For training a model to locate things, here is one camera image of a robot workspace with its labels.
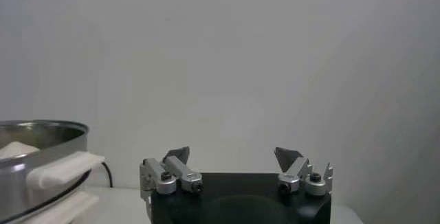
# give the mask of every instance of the pot handle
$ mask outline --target pot handle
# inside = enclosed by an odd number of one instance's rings
[[[95,205],[99,198],[86,192],[75,192],[70,197],[28,219],[24,224],[68,224]]]
[[[104,161],[104,157],[78,151],[52,163],[31,170],[26,184],[32,189],[45,190],[63,185]]]

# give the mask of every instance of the pot rim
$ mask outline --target pot rim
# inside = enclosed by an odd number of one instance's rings
[[[35,124],[45,124],[45,125],[49,125],[49,126],[63,126],[66,128],[78,129],[79,131],[82,131],[82,135],[80,135],[78,137],[82,137],[83,135],[86,135],[89,132],[89,127],[86,126],[85,124],[82,124],[80,122],[68,121],[68,120],[4,120],[4,121],[0,121],[0,127],[9,126],[9,125],[31,126],[31,125],[35,125]],[[46,153],[46,151],[50,150],[51,148],[54,148],[57,146],[62,146],[63,144],[66,144],[67,142],[70,142],[73,139],[76,139],[78,137],[69,139],[66,142],[51,146],[49,148],[44,148],[44,149],[41,149],[36,152],[22,154],[22,155],[16,155],[14,157],[9,157],[9,158],[5,158],[5,159],[0,159],[0,165],[7,166],[8,163],[15,164],[18,161],[21,161],[21,160],[28,158],[28,157],[33,157],[33,156],[37,156],[37,155],[44,155]]]

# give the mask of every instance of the silver metal bracket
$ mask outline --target silver metal bracket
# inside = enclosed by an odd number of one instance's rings
[[[163,166],[165,170],[180,179],[182,190],[195,194],[203,191],[201,174],[188,168],[176,156],[166,157]]]
[[[156,159],[148,158],[140,165],[140,187],[143,199],[146,195],[142,193],[144,191],[156,190],[159,194],[171,194],[176,191],[176,178]]]
[[[278,175],[278,191],[281,194],[291,194],[300,189],[300,181],[311,173],[312,165],[304,157],[296,158],[290,168]]]
[[[315,171],[305,179],[305,192],[314,196],[331,194],[333,187],[333,167],[330,163],[318,166]]]

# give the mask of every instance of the black cable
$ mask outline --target black cable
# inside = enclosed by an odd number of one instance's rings
[[[111,175],[110,168],[109,168],[109,166],[105,163],[105,161],[102,162],[101,164],[104,166],[104,168],[105,168],[105,170],[107,171],[107,174],[108,174],[108,176],[109,176],[110,188],[113,188],[113,176]]]

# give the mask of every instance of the metal gripper jaw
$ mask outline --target metal gripper jaw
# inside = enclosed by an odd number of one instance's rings
[[[189,154],[189,147],[183,147],[168,151],[160,163],[154,158],[145,159],[140,165],[141,191],[172,194],[176,191],[177,180],[180,180],[182,190],[201,193],[201,174],[186,166]]]
[[[288,195],[302,187],[307,194],[321,197],[331,193],[333,186],[333,168],[330,163],[325,166],[313,166],[298,151],[275,148],[275,156],[283,171],[278,175],[278,191]]]

